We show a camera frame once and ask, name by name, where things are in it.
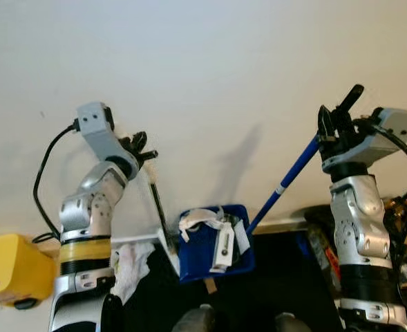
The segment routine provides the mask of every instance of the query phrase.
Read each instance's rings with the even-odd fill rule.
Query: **white cloth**
[[[219,230],[223,227],[223,209],[220,207],[218,212],[214,212],[208,209],[194,209],[190,210],[188,214],[183,216],[179,223],[178,228],[180,234],[185,242],[189,241],[189,235],[187,230],[193,228],[199,223],[206,223],[209,227]]]
[[[148,275],[146,261],[154,250],[152,243],[128,243],[111,255],[116,278],[111,293],[120,297],[123,304],[134,294],[139,281]]]

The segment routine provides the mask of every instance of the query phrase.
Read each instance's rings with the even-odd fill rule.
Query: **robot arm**
[[[362,86],[355,86],[347,107],[329,112],[322,106],[319,111],[322,168],[333,182],[330,206],[341,271],[340,313],[351,331],[407,332],[383,224],[384,205],[375,177],[368,173],[369,166],[398,147],[375,133],[355,130],[348,111],[362,92]],[[367,121],[407,141],[407,111],[379,108]]]
[[[142,153],[146,134],[119,140],[111,110],[99,102],[78,109],[78,129],[100,163],[66,197],[61,221],[60,277],[56,279],[49,331],[122,331],[122,303],[109,290],[111,219],[127,183],[156,151]]]

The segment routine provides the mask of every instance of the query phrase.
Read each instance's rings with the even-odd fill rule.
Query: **yellow container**
[[[18,234],[0,236],[0,303],[43,300],[53,292],[55,262]]]

